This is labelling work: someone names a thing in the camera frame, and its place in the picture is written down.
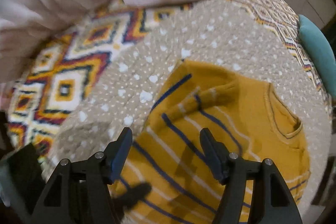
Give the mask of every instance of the navy blue stripe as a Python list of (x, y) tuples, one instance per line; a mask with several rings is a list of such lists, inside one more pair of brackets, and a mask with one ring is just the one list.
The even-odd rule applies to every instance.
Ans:
[(162, 96), (154, 103), (151, 111), (158, 106), (164, 99), (166, 99), (170, 94), (172, 94), (175, 90), (177, 90), (181, 85), (187, 82), (191, 78), (191, 73), (184, 76), (181, 80), (179, 80), (176, 84), (170, 87)]
[(218, 120), (216, 117), (210, 115), (209, 113), (206, 113), (204, 110), (202, 110), (202, 102), (201, 99), (198, 95), (194, 96), (197, 103), (198, 103), (198, 111), (205, 117), (207, 117), (209, 120), (213, 121), (214, 123), (216, 123), (217, 125), (219, 125), (226, 133), (228, 133), (228, 135), (231, 137), (231, 139), (233, 140), (233, 142), (237, 145), (238, 150), (239, 150), (239, 155), (241, 156), (243, 154), (243, 149), (240, 145), (240, 143), (234, 138), (234, 136), (231, 134), (231, 132), (226, 128), (226, 126), (220, 121)]
[(302, 184), (304, 184), (306, 181), (307, 181), (307, 180), (304, 180), (304, 181), (300, 182), (298, 185), (295, 185), (294, 187), (290, 188), (289, 190), (291, 191), (291, 190), (294, 190), (294, 189), (300, 187), (300, 186), (301, 186)]
[(196, 146), (188, 139), (186, 135), (184, 135), (184, 133), (181, 130), (179, 130), (176, 126), (172, 124), (167, 114), (162, 113), (161, 117), (166, 123), (166, 125), (185, 142), (185, 144), (192, 150), (192, 152), (194, 152), (202, 161), (204, 161), (205, 164), (207, 164), (205, 155), (203, 155), (203, 153), (201, 153), (201, 151), (196, 148)]
[[(126, 182), (126, 180), (124, 180), (122, 177), (120, 177), (120, 181), (122, 182), (122, 184), (125, 185), (125, 187), (128, 189), (130, 189), (130, 185)], [(143, 201), (144, 203), (146, 203), (149, 207), (153, 208), (155, 211), (158, 211), (159, 213), (163, 214), (164, 216), (170, 217), (171, 219), (174, 219), (180, 223), (184, 223), (184, 224), (193, 224), (192, 222), (189, 222), (187, 220), (184, 220), (182, 218), (179, 218), (175, 215), (172, 215), (171, 213), (161, 209), (160, 207), (156, 206), (155, 204), (151, 203), (148, 200), (145, 200), (144, 198), (141, 199), (141, 201)]]
[(154, 159), (145, 151), (136, 141), (133, 142), (134, 148), (136, 148), (141, 154), (145, 156), (145, 158), (150, 162), (150, 164), (155, 168), (155, 170), (175, 189), (177, 189), (182, 194), (186, 195), (187, 197), (191, 198), (193, 201), (198, 203), (199, 205), (203, 206), (204, 208), (210, 210), (213, 213), (216, 213), (216, 210), (211, 206), (205, 204), (199, 198), (191, 194), (189, 191), (185, 190), (181, 185), (179, 185), (176, 181), (174, 181), (166, 172), (164, 172), (158, 164), (154, 161)]

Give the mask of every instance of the black object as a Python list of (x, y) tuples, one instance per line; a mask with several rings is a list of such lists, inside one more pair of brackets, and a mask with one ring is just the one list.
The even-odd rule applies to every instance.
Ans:
[(38, 199), (31, 222), (120, 223), (124, 210), (132, 208), (151, 191), (148, 183), (142, 183), (119, 198), (110, 197), (107, 185), (119, 178), (131, 145), (132, 131), (124, 128), (117, 141), (109, 143), (104, 152), (83, 161), (62, 159)]
[(239, 222), (247, 180), (254, 180), (248, 224), (302, 224), (290, 190), (271, 159), (257, 162), (229, 153), (207, 128), (199, 139), (212, 175), (226, 185), (212, 224)]
[(5, 205), (30, 223), (34, 206), (45, 186), (38, 154), (32, 144), (11, 152), (0, 161), (0, 186)]
[[(229, 153), (207, 128), (201, 130), (199, 138), (214, 178), (226, 185), (213, 224), (238, 224), (247, 180), (254, 180), (248, 224), (302, 224), (294, 199), (271, 159), (256, 162)], [(83, 161), (62, 159), (44, 189), (36, 152), (32, 145), (26, 146), (26, 150), (7, 157), (9, 160), (5, 162), (15, 172), (15, 168), (24, 165), (24, 152), (26, 155), (29, 152), (33, 156), (26, 157), (30, 159), (25, 168), (36, 170), (35, 175), (31, 176), (29, 182), (24, 182), (27, 170), (21, 173), (20, 179), (8, 176), (6, 172), (7, 176), (0, 177), (0, 183), (12, 183), (11, 190), (6, 190), (6, 194), (14, 202), (11, 205), (16, 203), (16, 212), (24, 223), (119, 224), (125, 210), (134, 207), (151, 191), (148, 183), (141, 183), (121, 197), (110, 197), (107, 185), (118, 180), (131, 145), (132, 131), (124, 128), (118, 140), (109, 143), (104, 152), (97, 152)], [(30, 192), (24, 192), (24, 189), (36, 185), (38, 187), (33, 196)]]

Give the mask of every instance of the bedspread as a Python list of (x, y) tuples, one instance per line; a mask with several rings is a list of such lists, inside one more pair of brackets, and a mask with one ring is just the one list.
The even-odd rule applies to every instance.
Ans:
[[(330, 114), (330, 97), (298, 40), (298, 17), (294, 11), (283, 0), (229, 1), (244, 8), (257, 23), (281, 39), (308, 74)], [(106, 67), (125, 49), (141, 41), (162, 19), (190, 8), (191, 4), (138, 9), (116, 0), (48, 40), (15, 86), (8, 112), (14, 146), (19, 148), (32, 142), (43, 159), (62, 122), (88, 97)]]

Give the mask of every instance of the white polka dots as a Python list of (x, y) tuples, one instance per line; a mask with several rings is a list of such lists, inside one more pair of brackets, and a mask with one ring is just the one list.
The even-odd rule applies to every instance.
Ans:
[(185, 48), (182, 48), (181, 57), (182, 58), (187, 58), (189, 56), (191, 56), (191, 50), (186, 50)]
[(93, 131), (94, 133), (97, 133), (97, 132), (98, 132), (98, 126), (93, 126), (93, 127), (92, 127), (92, 131)]
[(152, 75), (149, 77), (149, 81), (152, 83), (156, 83), (158, 81), (158, 77), (156, 75)]
[(118, 90), (118, 95), (122, 97), (125, 94), (126, 90)]
[(130, 116), (130, 115), (127, 115), (124, 118), (124, 125), (127, 126), (127, 127), (130, 127), (132, 124), (133, 124), (133, 117)]
[(167, 34), (167, 30), (160, 28), (160, 35), (164, 36)]
[(105, 112), (109, 110), (109, 106), (107, 104), (103, 104), (100, 108)]
[(214, 30), (214, 26), (213, 25), (207, 25), (207, 30), (209, 31), (209, 32), (212, 32), (213, 30)]
[(115, 133), (116, 133), (116, 128), (115, 128), (115, 127), (110, 128), (110, 129), (108, 130), (108, 134), (109, 134), (110, 139), (113, 139)]
[(174, 69), (174, 67), (175, 67), (174, 65), (172, 65), (172, 66), (169, 66), (169, 67), (168, 67), (168, 71), (169, 71), (169, 72), (172, 72), (172, 71), (173, 71), (173, 69)]
[(86, 120), (86, 118), (87, 118), (86, 113), (83, 112), (83, 111), (80, 111), (80, 112), (79, 112), (79, 120), (80, 120), (81, 122), (84, 122), (84, 121)]
[(141, 91), (139, 95), (140, 102), (145, 103), (153, 100), (153, 95), (147, 91)]
[(148, 63), (152, 63), (153, 62), (153, 58), (151, 56), (146, 56), (146, 61)]
[(234, 63), (234, 64), (232, 65), (232, 68), (233, 68), (234, 71), (239, 71), (239, 70), (242, 69), (242, 67), (239, 66), (237, 63)]
[(128, 66), (125, 63), (120, 63), (119, 64), (119, 71), (120, 72), (127, 72), (128, 71)]

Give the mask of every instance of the bed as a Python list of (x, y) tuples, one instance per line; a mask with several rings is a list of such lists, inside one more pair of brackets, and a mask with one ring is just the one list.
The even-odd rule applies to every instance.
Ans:
[[(211, 26), (203, 18), (219, 24), (227, 37), (222, 38), (225, 43), (215, 42), (210, 35)], [(304, 122), (311, 174), (310, 178), (297, 178), (302, 183), (309, 178), (304, 195), (297, 196), (303, 215), (327, 160), (332, 107), (313, 62), (300, 44), (298, 16), (283, 0), (207, 0), (155, 8), (132, 8), (122, 0), (114, 0), (89, 12), (78, 23), (48, 39), (16, 82), (8, 111), (13, 145), (18, 149), (34, 143), (46, 176), (63, 157), (80, 160), (102, 150), (115, 139), (115, 132), (128, 125), (123, 112), (126, 106), (114, 103), (123, 96), (118, 90), (126, 90), (127, 94), (127, 83), (135, 73), (122, 77), (123, 66), (133, 66), (134, 49), (140, 52), (140, 58), (145, 58), (146, 51), (154, 50), (150, 44), (183, 37), (187, 31), (180, 28), (182, 24), (189, 24), (189, 29), (194, 26), (192, 35), (200, 39), (204, 35), (204, 43), (216, 44), (219, 52), (230, 52), (226, 58), (216, 58), (218, 65), (273, 82), (281, 99)], [(235, 41), (242, 44), (234, 47)], [(188, 50), (188, 43), (183, 45)], [(251, 57), (252, 51), (262, 54), (260, 61)], [(196, 52), (187, 57), (207, 60), (207, 56)], [(178, 54), (173, 54), (166, 66), (171, 67), (178, 58)], [(236, 59), (234, 64), (239, 69), (231, 67), (230, 58)], [(166, 79), (170, 71), (160, 77)], [(155, 98), (157, 87), (152, 88)], [(130, 97), (138, 97), (142, 89), (134, 88)], [(135, 135), (141, 132), (152, 104), (149, 102), (141, 110), (136, 103), (127, 105), (128, 115), (133, 114), (129, 125)]]

